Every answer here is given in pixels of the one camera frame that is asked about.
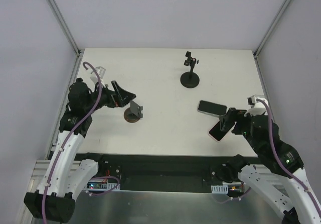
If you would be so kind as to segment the black clamp phone stand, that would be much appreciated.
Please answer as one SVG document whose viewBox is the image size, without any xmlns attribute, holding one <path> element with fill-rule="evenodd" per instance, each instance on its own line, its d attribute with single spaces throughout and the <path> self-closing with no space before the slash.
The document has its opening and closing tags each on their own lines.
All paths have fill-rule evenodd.
<svg viewBox="0 0 321 224">
<path fill-rule="evenodd" d="M 199 61 L 191 56 L 190 51 L 186 52 L 185 57 L 184 66 L 189 66 L 190 70 L 181 75 L 180 83 L 186 88 L 195 88 L 200 83 L 199 76 L 194 72 L 195 65 L 199 64 Z"/>
</svg>

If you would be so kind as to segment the phone with clear case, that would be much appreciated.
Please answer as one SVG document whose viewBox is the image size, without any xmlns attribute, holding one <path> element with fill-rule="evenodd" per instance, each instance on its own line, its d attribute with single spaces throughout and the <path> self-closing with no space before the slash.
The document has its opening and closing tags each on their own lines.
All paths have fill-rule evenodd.
<svg viewBox="0 0 321 224">
<path fill-rule="evenodd" d="M 220 116 L 226 113 L 227 107 L 225 105 L 201 100 L 197 110 L 205 114 Z"/>
</svg>

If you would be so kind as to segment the brown base phone stand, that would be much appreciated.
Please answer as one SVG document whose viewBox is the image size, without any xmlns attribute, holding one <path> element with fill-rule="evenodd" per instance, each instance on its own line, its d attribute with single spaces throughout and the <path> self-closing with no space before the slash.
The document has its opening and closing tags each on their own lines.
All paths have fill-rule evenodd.
<svg viewBox="0 0 321 224">
<path fill-rule="evenodd" d="M 135 101 L 131 101 L 129 108 L 124 111 L 124 119 L 128 123 L 136 123 L 143 118 L 143 106 L 137 104 Z"/>
</svg>

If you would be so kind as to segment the phone with pink case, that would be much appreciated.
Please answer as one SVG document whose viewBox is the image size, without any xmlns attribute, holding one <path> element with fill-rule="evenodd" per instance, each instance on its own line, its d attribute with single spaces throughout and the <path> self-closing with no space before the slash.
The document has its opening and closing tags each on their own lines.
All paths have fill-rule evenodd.
<svg viewBox="0 0 321 224">
<path fill-rule="evenodd" d="M 210 130 L 209 135 L 217 142 L 221 141 L 233 126 L 229 123 L 217 122 Z"/>
</svg>

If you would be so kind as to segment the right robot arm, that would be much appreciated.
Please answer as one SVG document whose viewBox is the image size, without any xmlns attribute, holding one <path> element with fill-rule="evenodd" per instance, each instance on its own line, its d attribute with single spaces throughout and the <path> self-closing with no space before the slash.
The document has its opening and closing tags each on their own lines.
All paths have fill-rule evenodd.
<svg viewBox="0 0 321 224">
<path fill-rule="evenodd" d="M 259 194 L 281 218 L 282 223 L 320 223 L 320 202 L 309 184 L 298 151 L 282 141 L 269 106 L 249 110 L 230 108 L 214 126 L 215 139 L 229 131 L 242 135 L 261 164 L 274 174 L 285 188 L 282 194 L 267 182 L 240 154 L 219 166 L 215 176 L 227 183 L 240 180 Z"/>
</svg>

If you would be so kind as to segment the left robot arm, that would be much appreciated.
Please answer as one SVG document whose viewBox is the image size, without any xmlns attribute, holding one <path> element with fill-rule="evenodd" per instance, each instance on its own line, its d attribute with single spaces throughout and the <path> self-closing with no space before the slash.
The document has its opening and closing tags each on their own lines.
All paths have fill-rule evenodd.
<svg viewBox="0 0 321 224">
<path fill-rule="evenodd" d="M 68 103 L 60 120 L 55 151 L 43 179 L 34 192 L 27 192 L 24 204 L 34 218 L 67 223 L 75 210 L 77 197 L 92 177 L 105 175 L 106 166 L 93 159 L 81 161 L 75 172 L 71 167 L 92 123 L 92 114 L 106 106 L 125 107 L 134 93 L 112 81 L 113 90 L 97 81 L 91 90 L 82 78 L 69 87 Z"/>
</svg>

